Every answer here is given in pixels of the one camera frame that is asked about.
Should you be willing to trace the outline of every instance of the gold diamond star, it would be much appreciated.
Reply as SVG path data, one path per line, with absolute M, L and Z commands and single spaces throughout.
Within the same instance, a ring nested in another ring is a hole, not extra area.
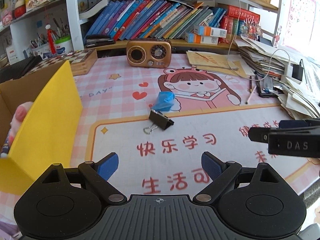
M 101 132 L 102 132 L 103 134 L 105 134 L 107 131 L 108 131 L 108 129 L 107 129 L 106 127 L 104 127 L 104 128 L 101 130 Z
M 109 79 L 116 80 L 117 78 L 120 78 L 121 76 L 119 74 L 112 74 Z

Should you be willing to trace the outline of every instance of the crosshair symbol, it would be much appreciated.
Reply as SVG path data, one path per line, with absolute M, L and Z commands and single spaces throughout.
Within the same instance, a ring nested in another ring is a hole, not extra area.
M 158 203 L 162 203 L 162 202 L 165 201 L 165 200 L 162 199 L 162 198 L 157 198 L 155 201 L 157 201 Z

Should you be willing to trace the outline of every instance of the red heart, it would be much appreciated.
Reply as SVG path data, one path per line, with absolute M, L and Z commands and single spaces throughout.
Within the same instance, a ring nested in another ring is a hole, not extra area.
M 143 82 L 142 84 L 139 84 L 139 87 L 144 87 L 146 88 L 149 85 L 148 82 Z
M 136 92 L 132 93 L 132 96 L 134 99 L 140 100 L 140 99 L 145 98 L 147 96 L 147 93 L 146 92 L 139 93 L 138 91 L 136 91 Z

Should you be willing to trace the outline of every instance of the crumpled blue plastic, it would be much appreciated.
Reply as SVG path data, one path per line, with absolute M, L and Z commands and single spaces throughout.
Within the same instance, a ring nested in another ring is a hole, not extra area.
M 172 92 L 159 92 L 156 103 L 151 109 L 160 112 L 168 112 L 174 105 L 174 93 Z

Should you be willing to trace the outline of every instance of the orange border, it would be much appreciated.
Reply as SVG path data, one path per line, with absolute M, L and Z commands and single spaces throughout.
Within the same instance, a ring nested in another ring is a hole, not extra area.
M 176 112 L 176 113 L 168 113 L 166 116 L 168 117 L 182 117 L 182 116 L 190 116 L 190 115 L 199 115 L 199 114 L 212 114 L 212 113 L 221 113 L 221 112 L 230 112 L 230 111 L 239 111 L 246 109 L 257 109 L 257 108 L 266 108 L 266 107 L 274 107 L 280 106 L 280 103 L 272 103 L 272 104 L 263 104 L 263 105 L 252 105 L 252 106 L 239 106 L 235 108 L 234 106 L 216 108 L 216 109 L 208 109 L 208 110 L 196 110 L 196 111 L 184 111 L 184 112 Z M 99 120 L 95 122 L 89 131 L 87 148 L 85 153 L 85 160 L 92 161 L 93 156 L 93 139 L 96 135 L 96 130 L 100 125 L 107 124 L 115 124 L 115 123 L 123 123 L 123 122 L 135 122 L 135 121 L 144 121 L 148 120 L 148 115 L 140 115 L 140 116 L 132 116 L 132 117 L 123 117 L 123 118 L 115 118 L 115 119 L 106 119 Z M 295 179 L 297 179 L 301 174 L 303 174 L 310 166 L 313 164 L 311 162 L 307 162 L 301 168 L 290 174 L 285 178 L 288 183 L 292 183 Z

